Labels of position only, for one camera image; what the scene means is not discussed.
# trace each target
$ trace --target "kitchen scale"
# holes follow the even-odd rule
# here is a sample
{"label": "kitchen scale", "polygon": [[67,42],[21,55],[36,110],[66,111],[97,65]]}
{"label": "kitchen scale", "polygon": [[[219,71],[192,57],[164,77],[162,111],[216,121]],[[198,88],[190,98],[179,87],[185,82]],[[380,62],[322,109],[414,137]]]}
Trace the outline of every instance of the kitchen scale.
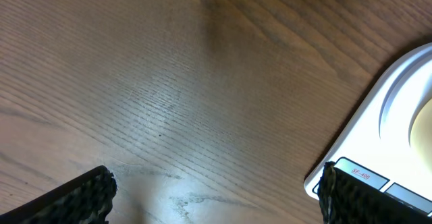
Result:
{"label": "kitchen scale", "polygon": [[432,217],[432,169],[425,163],[432,152],[419,153],[410,142],[417,115],[431,99],[429,43],[405,54],[384,72],[304,181],[307,194],[318,199],[324,164],[334,161],[335,167]]}

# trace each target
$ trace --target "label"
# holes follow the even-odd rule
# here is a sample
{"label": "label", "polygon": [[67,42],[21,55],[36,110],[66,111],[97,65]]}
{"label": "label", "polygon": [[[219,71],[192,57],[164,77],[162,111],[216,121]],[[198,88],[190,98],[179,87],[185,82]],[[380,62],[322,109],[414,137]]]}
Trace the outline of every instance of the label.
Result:
{"label": "label", "polygon": [[418,194],[394,183],[385,193],[394,198],[395,200],[402,202],[406,206],[413,208],[414,210],[420,211],[424,215],[428,215],[432,212],[432,202],[419,196]]}
{"label": "label", "polygon": [[372,172],[365,167],[360,166],[359,164],[345,157],[341,157],[339,160],[337,160],[335,167],[377,190],[381,189],[389,181],[388,179]]}

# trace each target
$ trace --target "brown wooden surface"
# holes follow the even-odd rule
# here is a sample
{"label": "brown wooden surface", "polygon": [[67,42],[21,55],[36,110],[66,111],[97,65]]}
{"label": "brown wooden surface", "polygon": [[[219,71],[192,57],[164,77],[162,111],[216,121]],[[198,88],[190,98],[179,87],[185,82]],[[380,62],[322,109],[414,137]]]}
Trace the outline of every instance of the brown wooden surface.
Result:
{"label": "brown wooden surface", "polygon": [[432,0],[0,0],[0,213],[106,165],[112,223],[321,223],[303,180]]}

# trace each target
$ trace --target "beige round object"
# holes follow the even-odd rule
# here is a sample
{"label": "beige round object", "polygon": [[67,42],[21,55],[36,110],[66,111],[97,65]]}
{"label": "beige round object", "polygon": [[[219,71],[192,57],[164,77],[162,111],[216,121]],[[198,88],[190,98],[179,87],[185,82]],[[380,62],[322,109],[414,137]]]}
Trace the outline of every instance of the beige round object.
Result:
{"label": "beige round object", "polygon": [[432,173],[432,99],[418,113],[410,135],[411,149]]}

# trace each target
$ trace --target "wood grain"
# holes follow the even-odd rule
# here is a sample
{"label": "wood grain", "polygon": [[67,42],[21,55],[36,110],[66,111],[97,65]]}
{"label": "wood grain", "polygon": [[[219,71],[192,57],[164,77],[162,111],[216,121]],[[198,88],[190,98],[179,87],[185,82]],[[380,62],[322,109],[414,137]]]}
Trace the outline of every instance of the wood grain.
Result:
{"label": "wood grain", "polygon": [[112,223],[322,223],[303,179],[432,0],[0,0],[0,213],[106,165]]}

